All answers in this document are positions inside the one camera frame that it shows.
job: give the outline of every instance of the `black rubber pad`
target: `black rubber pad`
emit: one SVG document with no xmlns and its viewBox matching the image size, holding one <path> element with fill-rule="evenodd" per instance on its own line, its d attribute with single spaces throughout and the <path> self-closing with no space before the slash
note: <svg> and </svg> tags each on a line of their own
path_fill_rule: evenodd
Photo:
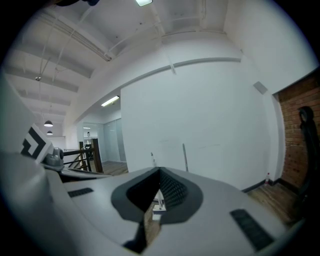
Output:
<svg viewBox="0 0 320 256">
<path fill-rule="evenodd" d="M 74 197 L 88 194 L 90 192 L 93 192 L 93 190 L 89 187 L 86 187 L 86 188 L 82 188 L 82 189 L 78 189 L 78 190 L 69 191 L 68 194 L 71 198 L 74 198 Z"/>
<path fill-rule="evenodd" d="M 111 203 L 124 220 L 141 223 L 158 190 L 166 208 L 160 225 L 186 222 L 203 202 L 198 185 L 164 167 L 155 167 L 119 185 L 112 192 Z"/>
<path fill-rule="evenodd" d="M 257 251 L 270 245 L 274 241 L 246 210 L 237 209 L 231 211 L 230 214 Z"/>
</svg>

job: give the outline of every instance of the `brick wall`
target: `brick wall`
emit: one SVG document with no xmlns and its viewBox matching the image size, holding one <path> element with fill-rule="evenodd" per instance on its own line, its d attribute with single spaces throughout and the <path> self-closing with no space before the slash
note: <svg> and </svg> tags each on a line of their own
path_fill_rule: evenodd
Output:
<svg viewBox="0 0 320 256">
<path fill-rule="evenodd" d="M 319 69 L 278 93 L 284 119 L 285 159 L 282 179 L 300 188 L 308 169 L 307 148 L 300 130 L 298 108 L 309 106 L 320 136 L 320 71 Z"/>
</svg>

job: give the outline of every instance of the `wall molding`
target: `wall molding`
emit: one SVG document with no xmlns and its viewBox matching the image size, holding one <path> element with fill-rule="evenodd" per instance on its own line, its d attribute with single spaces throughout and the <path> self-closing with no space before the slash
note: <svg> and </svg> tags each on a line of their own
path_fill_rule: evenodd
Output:
<svg viewBox="0 0 320 256">
<path fill-rule="evenodd" d="M 299 188 L 292 185 L 291 183 L 285 181 L 284 179 L 282 178 L 278 178 L 279 180 L 279 183 L 281 185 L 283 185 L 284 187 L 286 187 L 288 190 L 292 191 L 293 193 L 295 193 L 296 195 L 299 193 Z"/>
<path fill-rule="evenodd" d="M 188 65 L 195 65 L 195 64 L 201 64 L 201 63 L 240 63 L 241 58 L 239 57 L 207 57 L 207 58 L 195 58 L 195 59 L 190 59 L 190 60 L 185 60 L 185 61 L 179 61 L 172 63 L 174 68 L 180 68 Z M 91 105 L 89 108 L 87 108 L 81 115 L 76 118 L 73 123 L 76 124 L 80 122 L 82 119 L 84 119 L 88 114 L 94 112 L 97 110 L 97 107 L 101 105 L 111 95 L 117 90 L 121 90 L 133 83 L 136 83 L 140 80 L 143 80 L 145 78 L 151 77 L 155 74 L 162 73 L 165 71 L 171 70 L 170 65 L 165 65 L 159 68 L 156 68 L 154 70 L 151 70 L 149 72 L 143 73 L 141 75 L 138 75 L 135 78 L 130 79 L 129 81 L 123 83 L 122 85 L 119 85 L 117 88 L 113 89 L 112 91 L 109 91 L 107 94 L 105 94 L 102 98 L 98 99 L 93 105 Z"/>
<path fill-rule="evenodd" d="M 242 191 L 243 193 L 248 193 L 248 192 L 250 192 L 251 190 L 255 190 L 255 189 L 259 188 L 259 187 L 262 186 L 263 184 L 265 184 L 265 180 L 262 180 L 262 181 L 260 181 L 259 183 L 254 184 L 254 185 L 252 185 L 252 186 L 250 186 L 250 187 L 248 187 L 248 188 L 245 188 L 245 189 L 243 189 L 243 190 L 241 190 L 241 191 Z"/>
<path fill-rule="evenodd" d="M 284 187 L 286 187 L 288 190 L 292 191 L 293 193 L 295 193 L 296 195 L 299 193 L 299 188 L 290 184 L 289 182 L 285 181 L 282 178 L 278 178 L 275 181 L 273 180 L 269 180 L 269 185 L 270 186 L 274 186 L 275 184 L 280 183 L 281 185 L 283 185 Z M 248 188 L 245 188 L 243 190 L 241 190 L 243 193 L 248 193 L 252 190 L 255 190 L 257 188 L 259 188 L 260 186 L 262 186 L 263 184 L 265 184 L 265 180 L 260 181 L 259 183 L 252 185 Z"/>
</svg>

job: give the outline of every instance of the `fluorescent light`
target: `fluorescent light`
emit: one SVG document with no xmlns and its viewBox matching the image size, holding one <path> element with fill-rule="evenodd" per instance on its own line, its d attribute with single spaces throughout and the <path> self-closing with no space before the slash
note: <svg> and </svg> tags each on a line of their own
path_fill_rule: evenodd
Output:
<svg viewBox="0 0 320 256">
<path fill-rule="evenodd" d="M 112 102 L 115 102 L 117 99 L 119 99 L 119 96 L 115 96 L 115 97 L 109 99 L 108 101 L 106 101 L 105 103 L 103 103 L 101 106 L 102 106 L 102 107 L 105 107 L 106 105 L 108 105 L 108 104 L 110 104 L 110 103 L 112 103 Z"/>
<path fill-rule="evenodd" d="M 151 4 L 153 0 L 136 0 L 139 6 L 145 6 L 147 4 Z"/>
</svg>

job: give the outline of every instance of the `white wall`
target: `white wall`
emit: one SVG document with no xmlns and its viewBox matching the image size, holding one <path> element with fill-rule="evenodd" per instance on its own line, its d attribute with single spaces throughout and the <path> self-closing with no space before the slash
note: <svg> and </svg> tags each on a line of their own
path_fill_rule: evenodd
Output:
<svg viewBox="0 0 320 256">
<path fill-rule="evenodd" d="M 139 80 L 121 90 L 130 172 L 151 165 L 185 170 L 238 189 L 263 179 L 270 144 L 262 95 L 236 62 L 209 62 Z"/>
<path fill-rule="evenodd" d="M 78 143 L 78 129 L 77 125 L 68 126 L 63 130 L 63 134 L 65 135 L 65 147 L 68 150 L 75 150 L 79 148 Z"/>
<path fill-rule="evenodd" d="M 97 124 L 96 126 L 97 126 L 97 136 L 98 136 L 100 159 L 101 159 L 101 162 L 103 163 L 108 160 L 104 125 Z"/>
<path fill-rule="evenodd" d="M 9 85 L 2 71 L 0 85 L 0 150 L 20 152 L 36 117 L 24 105 L 15 89 Z"/>
<path fill-rule="evenodd" d="M 121 118 L 121 100 L 98 109 L 86 115 L 81 122 L 89 124 L 106 124 Z"/>
<path fill-rule="evenodd" d="M 260 82 L 259 70 L 251 59 L 243 55 L 240 66 L 243 74 L 246 76 L 252 87 L 256 82 Z M 269 132 L 269 140 L 267 143 L 270 146 L 270 152 L 267 169 L 268 173 L 270 173 L 270 179 L 275 181 L 280 178 L 285 161 L 284 120 L 280 104 L 269 90 L 267 90 L 263 95 L 260 94 L 260 100 L 264 104 Z"/>
<path fill-rule="evenodd" d="M 270 0 L 229 0 L 224 31 L 257 68 L 271 94 L 319 66 L 307 39 Z"/>
<path fill-rule="evenodd" d="M 82 122 L 76 124 L 76 139 L 77 139 L 77 147 L 79 148 L 79 142 L 84 141 L 84 125 Z"/>
<path fill-rule="evenodd" d="M 112 121 L 104 124 L 103 131 L 108 161 L 120 162 L 116 122 Z"/>
<path fill-rule="evenodd" d="M 52 145 L 55 148 L 60 148 L 64 150 L 66 148 L 66 138 L 65 137 L 52 137 L 49 138 L 49 140 L 52 142 Z"/>
<path fill-rule="evenodd" d="M 167 36 L 163 40 L 170 61 L 157 40 L 136 47 L 112 60 L 104 70 L 92 77 L 69 107 L 65 126 L 68 127 L 87 114 L 99 109 L 106 100 L 116 96 L 113 91 L 152 74 L 170 63 L 181 64 L 212 58 L 238 58 L 242 53 L 225 34 L 190 32 Z"/>
<path fill-rule="evenodd" d="M 39 128 L 39 130 L 46 135 L 48 138 L 52 138 L 52 137 L 62 137 L 63 136 L 63 125 L 62 123 L 55 123 L 53 122 L 53 126 L 52 127 L 46 127 L 44 126 L 44 123 L 35 123 L 36 126 Z M 53 135 L 47 135 L 47 132 L 51 131 L 53 133 Z"/>
</svg>

